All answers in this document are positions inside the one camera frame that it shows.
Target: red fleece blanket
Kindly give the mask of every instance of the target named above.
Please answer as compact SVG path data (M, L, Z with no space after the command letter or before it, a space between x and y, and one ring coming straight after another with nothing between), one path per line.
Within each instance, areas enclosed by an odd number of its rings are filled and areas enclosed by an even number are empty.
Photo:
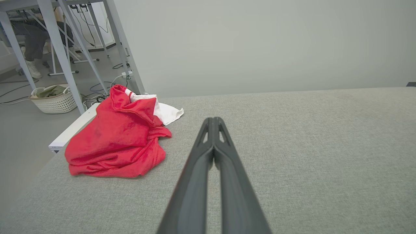
M156 98L133 103L115 85L96 117L70 140L65 151L71 175L136 177L165 159L158 137L172 137L153 115Z

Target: black object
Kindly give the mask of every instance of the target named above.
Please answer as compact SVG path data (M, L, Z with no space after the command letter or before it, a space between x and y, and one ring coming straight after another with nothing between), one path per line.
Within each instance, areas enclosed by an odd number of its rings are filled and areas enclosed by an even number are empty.
M222 233L271 233L220 117L203 122L157 233L205 233L208 170L213 160L221 177Z

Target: power strip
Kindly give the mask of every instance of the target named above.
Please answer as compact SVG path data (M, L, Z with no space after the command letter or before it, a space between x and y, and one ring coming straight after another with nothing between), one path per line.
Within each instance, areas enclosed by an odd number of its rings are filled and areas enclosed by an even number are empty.
M126 78L126 73L122 72L121 75L123 76L123 78ZM129 71L129 76L132 77L133 76L133 72Z

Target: gray floor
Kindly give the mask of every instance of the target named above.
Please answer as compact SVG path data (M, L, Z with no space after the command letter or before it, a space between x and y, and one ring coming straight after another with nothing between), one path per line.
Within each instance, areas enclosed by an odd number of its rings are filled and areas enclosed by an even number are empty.
M112 69L120 63L120 57L116 47L109 49L110 58L104 52L92 52L93 58L99 58L95 62L103 81L113 79L123 72L123 69ZM41 63L37 64L43 78L36 83L37 87L46 87L54 84L66 83L63 75L48 77L47 68ZM78 90L84 95L92 93L89 88L98 84L90 65L79 63L72 65L73 70L79 70L74 74ZM24 76L15 76L6 81L25 80ZM9 83L0 84L0 95L17 87L28 84ZM0 98L0 102L7 102L19 97L29 96L30 86L13 91ZM77 109L59 115L48 115L41 112L31 101L24 101L15 105L0 105L0 215L8 209L9 203L32 181L32 178L52 158L53 154L48 145L64 131L74 120L79 117Z

